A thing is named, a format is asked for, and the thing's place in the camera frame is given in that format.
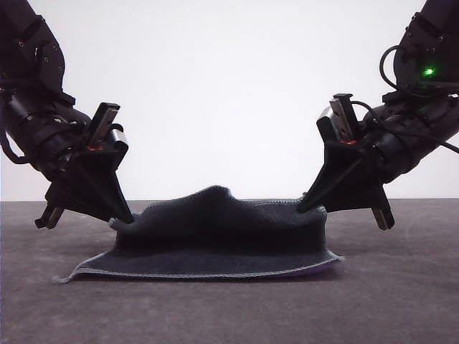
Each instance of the black cable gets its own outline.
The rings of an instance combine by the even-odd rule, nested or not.
[[[386,62],[387,56],[393,52],[394,50],[398,49],[404,49],[401,45],[394,45],[393,47],[390,47],[388,50],[384,52],[384,54],[381,56],[381,59],[379,61],[379,73],[382,77],[382,79],[390,86],[396,89],[397,91],[404,92],[398,85],[394,84],[387,76],[386,73],[384,72],[384,63]]]
[[[8,157],[13,163],[18,165],[24,165],[25,163],[30,163],[30,159],[26,156],[18,156],[9,145],[8,137],[6,136],[6,130],[3,124],[3,112],[4,109],[0,107],[0,145],[1,149],[5,153],[5,156]]]
[[[397,135],[410,136],[410,137],[413,137],[413,138],[421,138],[421,139],[424,139],[424,140],[428,140],[428,141],[437,143],[438,145],[441,145],[442,147],[445,147],[445,148],[447,148],[449,150],[452,150],[454,153],[459,154],[459,148],[458,147],[456,147],[455,145],[452,145],[451,143],[448,143],[448,142],[445,142],[443,140],[439,140],[437,138],[434,138],[433,136],[423,135],[423,134],[419,134],[419,133],[410,133],[410,132],[407,132],[407,131],[404,131],[404,130],[393,130],[393,129],[388,128],[387,126],[385,126],[385,125],[383,125],[381,123],[381,120],[378,118],[378,116],[374,112],[373,108],[370,105],[366,104],[365,102],[359,102],[358,100],[353,100],[353,101],[351,101],[351,104],[360,105],[360,106],[363,106],[364,108],[366,108],[369,111],[369,113],[372,115],[374,124],[378,128],[380,128],[382,130],[385,130],[388,133],[391,133],[392,135],[395,135],[395,136],[397,136]]]

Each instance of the green led light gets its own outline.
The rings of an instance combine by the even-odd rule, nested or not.
[[[426,67],[422,71],[422,76],[424,77],[432,77],[435,74],[435,67]]]

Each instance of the gray table surface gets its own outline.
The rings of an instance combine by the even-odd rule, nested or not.
[[[115,232],[70,211],[38,230],[43,203],[3,203],[1,342],[459,343],[459,199],[392,207],[386,232],[370,211],[329,214],[328,248],[346,261],[310,277],[58,285]]]

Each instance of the white wall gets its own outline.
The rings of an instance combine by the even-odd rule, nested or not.
[[[323,162],[316,118],[337,92],[381,102],[379,58],[423,3],[31,0],[65,53],[77,109],[121,105],[127,199],[216,183],[241,198],[300,196]],[[387,193],[456,198],[458,171],[439,148]],[[29,166],[2,157],[2,173],[3,200],[43,199],[47,182]]]

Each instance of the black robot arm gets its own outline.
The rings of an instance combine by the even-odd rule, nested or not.
[[[65,62],[43,17],[25,0],[0,1],[0,141],[14,163],[30,163],[51,181],[48,206],[35,221],[52,228],[64,209],[132,222],[115,170],[128,146],[102,103],[93,119],[62,91]],[[6,134],[24,152],[17,156]]]
[[[395,92],[371,108],[335,95],[317,125],[325,163],[298,210],[323,204],[327,211],[371,208],[381,229],[394,225],[383,184],[411,171],[459,131],[459,1],[428,0],[416,13],[399,45],[380,62],[383,79]],[[396,51],[397,83],[384,74],[384,61]],[[362,121],[352,105],[369,110]]]

